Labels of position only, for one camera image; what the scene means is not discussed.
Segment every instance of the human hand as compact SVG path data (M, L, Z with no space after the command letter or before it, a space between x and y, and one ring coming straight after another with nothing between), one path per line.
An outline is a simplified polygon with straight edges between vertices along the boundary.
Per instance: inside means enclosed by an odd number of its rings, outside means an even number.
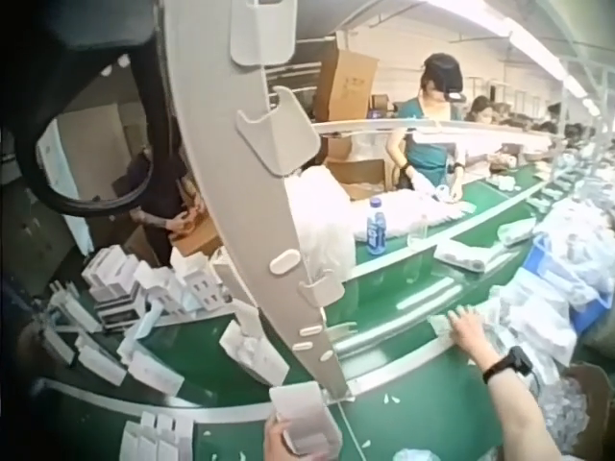
M404 174L410 179L412 179L412 177L414 176L414 168L412 167L412 165L407 166L407 168L404 170Z
M289 422L279 422L275 415L271 415L265 423L265 440L263 444L264 461L323 461L322 456L302 457L291 454L284 444L283 433L288 429Z
M203 200L203 197L201 197L201 194L196 194L196 196L194 197L194 207L199 214L205 213L205 201Z
M461 181L455 181L451 186L451 201L459 202L463 198L463 184Z
M451 338L470 358L475 359L482 350L491 347L478 313L460 306L456 311L450 310L447 315L451 322Z
M173 233L185 233L189 225L188 213L183 212L173 219L167 219L164 223L164 228Z

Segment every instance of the black cap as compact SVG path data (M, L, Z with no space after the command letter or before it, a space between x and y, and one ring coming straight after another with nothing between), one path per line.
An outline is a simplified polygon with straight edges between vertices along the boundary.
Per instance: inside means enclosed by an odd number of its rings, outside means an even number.
M433 81L435 89L442 91L451 103L464 103L463 76L459 62L446 53L435 53L425 60L425 75Z

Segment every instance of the black wristwatch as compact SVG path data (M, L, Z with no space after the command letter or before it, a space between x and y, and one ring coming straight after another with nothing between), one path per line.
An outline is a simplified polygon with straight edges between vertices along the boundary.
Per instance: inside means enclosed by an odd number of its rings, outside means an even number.
M520 346L513 346L510 348L510 351L508 351L508 355L506 357L482 374L482 380L485 384L487 384L489 379L498 373L507 370L508 368L520 373L523 376L527 376L531 373L533 365L529 360L529 357Z

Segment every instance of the tattooed arm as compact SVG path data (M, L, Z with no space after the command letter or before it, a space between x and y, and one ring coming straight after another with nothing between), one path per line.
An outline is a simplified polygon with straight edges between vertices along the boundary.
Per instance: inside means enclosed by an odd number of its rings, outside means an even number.
M131 218L138 224L143 226L151 226L153 228L166 229L167 220L159 218L153 214L146 213L141 208L135 208L131 210Z

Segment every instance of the workbench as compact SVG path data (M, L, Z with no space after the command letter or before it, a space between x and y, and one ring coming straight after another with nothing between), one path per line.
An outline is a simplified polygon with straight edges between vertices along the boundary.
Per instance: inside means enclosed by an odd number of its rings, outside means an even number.
M510 201L537 193L542 183L533 178L531 167L515 176L523 185L516 194L503 193L485 182L467 185L465 199L477 206L477 212L460 222L430 229L430 236L447 232L468 245L494 245L498 226L534 214L524 200L512 206ZM506 203L502 213L480 218ZM479 223L474 226L471 220ZM458 231L459 224L468 221L472 226ZM382 257L394 254L398 243L393 241ZM335 344L356 394L354 401L332 405L344 433L342 460L361 459L358 450L366 459L391 459L397 450L411 448L431 449L442 461L473 461L501 442L479 373L448 340L436 339L427 317L459 304L483 301L491 286L512 278L529 243L500 255L481 275L434 260L433 249L381 268L375 266L377 259L364 258L357 268L372 264L373 270L348 280L344 297L326 307L329 327L357 323L357 334ZM193 418L197 423L196 460L210 460L214 454L219 460L239 459L240 452L248 460L261 459L263 419L271 410L268 390L219 347L230 320L225 316L155 328L142 341L156 358L185 377L177 397L164 396L131 376L120 387L111 386L77 363L71 369L57 367L48 372L43 381L47 389L38 398L44 403L41 408L52 404L55 410L44 417L66 440L80 440L83 449L96 447L101 456L97 459L117 456L123 424L127 419L138 420L145 410ZM290 364L286 383L309 380L295 356L264 323L273 344ZM64 336L74 341L74 336ZM114 353L121 335L96 334L95 339Z

